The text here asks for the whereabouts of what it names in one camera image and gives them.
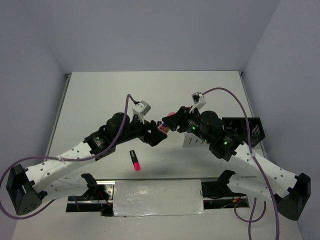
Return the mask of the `pink cap clear tube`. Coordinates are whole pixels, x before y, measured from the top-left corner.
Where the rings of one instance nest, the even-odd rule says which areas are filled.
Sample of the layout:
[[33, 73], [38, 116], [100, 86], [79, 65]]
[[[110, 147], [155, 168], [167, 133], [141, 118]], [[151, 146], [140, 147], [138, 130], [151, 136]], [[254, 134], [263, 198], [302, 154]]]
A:
[[[167, 116], [169, 117], [174, 114], [175, 114], [175, 112], [170, 112], [167, 114]], [[161, 125], [158, 127], [158, 130], [164, 134], [167, 134], [170, 131], [170, 128], [164, 122], [162, 122]]]

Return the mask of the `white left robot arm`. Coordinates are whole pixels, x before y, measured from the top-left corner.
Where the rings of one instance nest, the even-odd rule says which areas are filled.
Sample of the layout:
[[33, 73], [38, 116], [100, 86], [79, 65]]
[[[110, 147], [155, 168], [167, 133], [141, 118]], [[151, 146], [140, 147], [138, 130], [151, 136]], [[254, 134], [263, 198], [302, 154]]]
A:
[[5, 171], [8, 176], [5, 188], [15, 215], [4, 207], [0, 209], [12, 219], [24, 220], [39, 214], [42, 203], [50, 205], [64, 196], [81, 194], [91, 200], [99, 192], [94, 177], [83, 173], [67, 178], [69, 173], [114, 153], [117, 145], [139, 139], [154, 147], [166, 138], [167, 134], [158, 129], [155, 121], [148, 122], [137, 115], [130, 119], [126, 113], [118, 112], [96, 132], [59, 156], [47, 156], [46, 161], [27, 167], [21, 165], [23, 159], [13, 163]]

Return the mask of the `pink cap black highlighter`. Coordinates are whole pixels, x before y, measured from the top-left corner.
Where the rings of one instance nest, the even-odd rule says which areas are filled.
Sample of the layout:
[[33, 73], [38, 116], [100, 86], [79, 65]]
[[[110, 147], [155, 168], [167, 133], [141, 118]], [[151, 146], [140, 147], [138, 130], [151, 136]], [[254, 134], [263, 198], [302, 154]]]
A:
[[134, 167], [135, 171], [139, 171], [141, 169], [138, 157], [136, 155], [136, 152], [134, 150], [130, 150], [129, 151], [130, 157], [131, 157], [131, 161]]

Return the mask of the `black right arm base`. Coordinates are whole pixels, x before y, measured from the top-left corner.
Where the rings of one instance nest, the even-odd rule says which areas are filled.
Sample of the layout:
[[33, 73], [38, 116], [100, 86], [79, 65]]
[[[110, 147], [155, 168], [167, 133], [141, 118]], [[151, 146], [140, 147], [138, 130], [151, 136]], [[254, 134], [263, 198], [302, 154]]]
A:
[[226, 184], [218, 181], [202, 181], [200, 195], [208, 199], [222, 199], [222, 198], [240, 198], [246, 197], [245, 194], [231, 191]]

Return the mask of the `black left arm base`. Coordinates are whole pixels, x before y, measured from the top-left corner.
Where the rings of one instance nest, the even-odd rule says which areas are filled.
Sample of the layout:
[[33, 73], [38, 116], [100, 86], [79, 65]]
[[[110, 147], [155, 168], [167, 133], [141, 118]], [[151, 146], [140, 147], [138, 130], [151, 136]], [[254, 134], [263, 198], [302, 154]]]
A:
[[92, 196], [69, 196], [65, 211], [67, 213], [99, 213], [103, 217], [114, 216], [115, 182], [100, 180], [98, 191]]

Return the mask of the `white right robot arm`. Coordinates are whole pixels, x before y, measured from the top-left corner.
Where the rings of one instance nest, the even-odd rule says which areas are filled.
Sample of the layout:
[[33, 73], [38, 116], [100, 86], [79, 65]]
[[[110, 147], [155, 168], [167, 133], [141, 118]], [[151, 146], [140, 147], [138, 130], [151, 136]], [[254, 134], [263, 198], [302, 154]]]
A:
[[175, 114], [162, 118], [171, 131], [191, 133], [209, 145], [210, 152], [233, 166], [241, 168], [256, 177], [243, 180], [231, 170], [229, 176], [218, 182], [217, 190], [223, 196], [232, 192], [244, 193], [271, 201], [285, 218], [297, 221], [310, 196], [311, 178], [305, 173], [295, 174], [272, 163], [255, 153], [249, 144], [237, 135], [224, 129], [224, 121], [210, 110], [199, 113], [182, 106]]

